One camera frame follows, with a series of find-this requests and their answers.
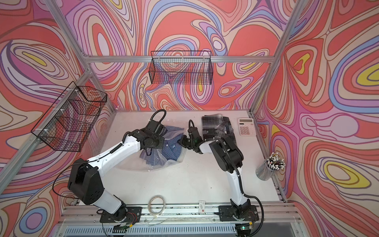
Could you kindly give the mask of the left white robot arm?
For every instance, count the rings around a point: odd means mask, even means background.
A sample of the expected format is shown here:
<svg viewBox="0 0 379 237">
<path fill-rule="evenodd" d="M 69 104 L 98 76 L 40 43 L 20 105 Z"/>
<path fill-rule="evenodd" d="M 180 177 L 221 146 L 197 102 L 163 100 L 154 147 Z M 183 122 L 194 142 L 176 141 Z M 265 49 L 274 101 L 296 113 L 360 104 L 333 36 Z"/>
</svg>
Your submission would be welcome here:
<svg viewBox="0 0 379 237">
<path fill-rule="evenodd" d="M 123 201 L 104 188 L 102 178 L 116 165 L 141 150 L 162 149 L 165 131 L 167 129 L 161 121 L 151 119 L 144 128 L 125 133 L 119 143 L 105 152 L 86 161 L 75 161 L 68 189 L 86 205 L 94 205 L 109 214 L 125 216 Z"/>
</svg>

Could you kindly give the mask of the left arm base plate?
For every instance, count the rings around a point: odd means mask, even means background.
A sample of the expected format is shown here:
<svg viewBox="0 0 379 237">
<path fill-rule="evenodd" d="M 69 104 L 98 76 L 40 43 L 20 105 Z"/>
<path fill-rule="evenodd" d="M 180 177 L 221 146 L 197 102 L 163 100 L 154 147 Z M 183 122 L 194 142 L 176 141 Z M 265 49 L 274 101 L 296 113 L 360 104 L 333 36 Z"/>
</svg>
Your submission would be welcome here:
<svg viewBox="0 0 379 237">
<path fill-rule="evenodd" d="M 140 206 L 126 206 L 121 207 L 114 214 L 103 211 L 100 217 L 100 223 L 129 223 L 135 224 L 140 221 L 142 207 Z"/>
</svg>

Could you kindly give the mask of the clear plastic vacuum bag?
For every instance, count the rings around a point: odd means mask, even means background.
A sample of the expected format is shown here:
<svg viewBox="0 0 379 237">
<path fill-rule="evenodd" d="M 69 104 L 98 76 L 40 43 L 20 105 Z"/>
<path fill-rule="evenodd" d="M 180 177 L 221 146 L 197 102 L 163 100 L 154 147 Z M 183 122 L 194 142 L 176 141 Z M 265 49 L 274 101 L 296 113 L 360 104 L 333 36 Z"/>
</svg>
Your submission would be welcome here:
<svg viewBox="0 0 379 237">
<path fill-rule="evenodd" d="M 162 149 L 152 149 L 147 152 L 142 150 L 122 161 L 116 168 L 127 171 L 151 172 L 182 163 L 187 150 L 178 141 L 187 134 L 185 132 L 185 121 L 172 118 L 164 119 L 163 125 L 167 132 L 163 136 Z"/>
</svg>

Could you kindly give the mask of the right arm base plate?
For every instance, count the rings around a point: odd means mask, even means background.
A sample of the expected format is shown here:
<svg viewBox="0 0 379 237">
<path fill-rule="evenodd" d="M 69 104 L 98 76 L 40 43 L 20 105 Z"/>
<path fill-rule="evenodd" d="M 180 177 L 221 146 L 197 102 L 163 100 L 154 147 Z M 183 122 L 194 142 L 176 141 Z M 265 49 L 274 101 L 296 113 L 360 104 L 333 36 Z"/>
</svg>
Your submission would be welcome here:
<svg viewBox="0 0 379 237">
<path fill-rule="evenodd" d="M 242 208 L 232 207 L 231 205 L 220 205 L 218 206 L 217 213 L 222 222 L 247 221 L 254 223 L 260 220 L 255 205 Z"/>
</svg>

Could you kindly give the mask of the grey plaid shirt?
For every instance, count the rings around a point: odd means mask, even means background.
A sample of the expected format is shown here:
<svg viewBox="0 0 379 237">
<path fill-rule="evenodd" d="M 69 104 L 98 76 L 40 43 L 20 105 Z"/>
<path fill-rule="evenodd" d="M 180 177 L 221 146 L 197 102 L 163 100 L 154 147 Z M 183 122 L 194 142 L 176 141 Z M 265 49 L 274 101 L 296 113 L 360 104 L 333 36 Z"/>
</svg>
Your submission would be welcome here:
<svg viewBox="0 0 379 237">
<path fill-rule="evenodd" d="M 204 139 L 221 138 L 227 135 L 236 143 L 234 129 L 229 117 L 222 114 L 204 115 L 201 118 L 202 136 Z"/>
</svg>

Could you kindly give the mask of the blue checked shirt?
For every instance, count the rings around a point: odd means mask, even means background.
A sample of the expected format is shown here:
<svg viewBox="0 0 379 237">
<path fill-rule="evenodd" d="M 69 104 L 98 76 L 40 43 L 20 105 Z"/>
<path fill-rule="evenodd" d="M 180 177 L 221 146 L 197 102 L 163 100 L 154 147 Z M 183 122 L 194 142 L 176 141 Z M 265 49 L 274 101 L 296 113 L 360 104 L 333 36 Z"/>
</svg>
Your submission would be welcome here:
<svg viewBox="0 0 379 237">
<path fill-rule="evenodd" d="M 184 128 L 168 126 L 164 135 L 165 141 L 162 149 L 153 149 L 140 155 L 146 165 L 158 169 L 165 166 L 176 165 L 184 160 L 186 149 L 181 147 L 177 141 L 184 135 Z"/>
</svg>

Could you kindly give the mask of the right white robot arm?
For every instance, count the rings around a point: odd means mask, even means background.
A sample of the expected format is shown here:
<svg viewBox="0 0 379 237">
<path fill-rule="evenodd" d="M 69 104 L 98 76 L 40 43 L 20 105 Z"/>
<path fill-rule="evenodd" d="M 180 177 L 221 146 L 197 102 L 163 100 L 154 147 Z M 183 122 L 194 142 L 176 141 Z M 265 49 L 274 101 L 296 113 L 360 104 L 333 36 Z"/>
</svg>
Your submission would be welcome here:
<svg viewBox="0 0 379 237">
<path fill-rule="evenodd" d="M 251 202 L 244 193 L 241 177 L 244 156 L 228 135 L 202 139 L 197 128 L 191 127 L 188 129 L 188 135 L 183 135 L 177 143 L 198 154 L 212 154 L 219 168 L 227 174 L 233 216 L 241 219 L 249 212 Z"/>
</svg>

